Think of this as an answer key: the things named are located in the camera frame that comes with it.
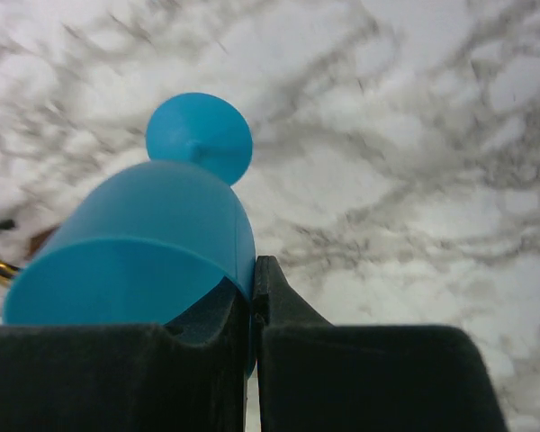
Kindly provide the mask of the blue wine glass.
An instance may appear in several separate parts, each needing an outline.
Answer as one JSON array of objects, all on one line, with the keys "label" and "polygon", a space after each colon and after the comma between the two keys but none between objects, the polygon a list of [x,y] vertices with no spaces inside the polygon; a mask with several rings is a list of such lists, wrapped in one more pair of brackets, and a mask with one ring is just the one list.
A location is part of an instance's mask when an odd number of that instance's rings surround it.
[{"label": "blue wine glass", "polygon": [[233,191],[252,158],[247,121],[217,96],[180,94],[151,115],[146,149],[14,278],[4,324],[165,324],[223,280],[251,299],[255,241]]}]

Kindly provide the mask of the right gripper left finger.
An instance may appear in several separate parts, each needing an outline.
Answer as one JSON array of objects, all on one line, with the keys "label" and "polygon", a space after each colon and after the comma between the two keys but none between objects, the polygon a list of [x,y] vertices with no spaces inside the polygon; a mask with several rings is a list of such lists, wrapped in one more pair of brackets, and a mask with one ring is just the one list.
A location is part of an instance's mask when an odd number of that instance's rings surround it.
[{"label": "right gripper left finger", "polygon": [[248,323],[223,281],[166,325],[0,326],[0,431],[241,431]]}]

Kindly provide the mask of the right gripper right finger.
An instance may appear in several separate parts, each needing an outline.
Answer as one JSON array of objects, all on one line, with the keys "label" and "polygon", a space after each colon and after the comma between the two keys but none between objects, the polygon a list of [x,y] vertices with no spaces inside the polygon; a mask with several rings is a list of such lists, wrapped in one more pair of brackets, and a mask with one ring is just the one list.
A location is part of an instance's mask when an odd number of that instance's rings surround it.
[{"label": "right gripper right finger", "polygon": [[504,431],[477,346],[444,325],[336,326],[256,261],[257,377],[265,431]]}]

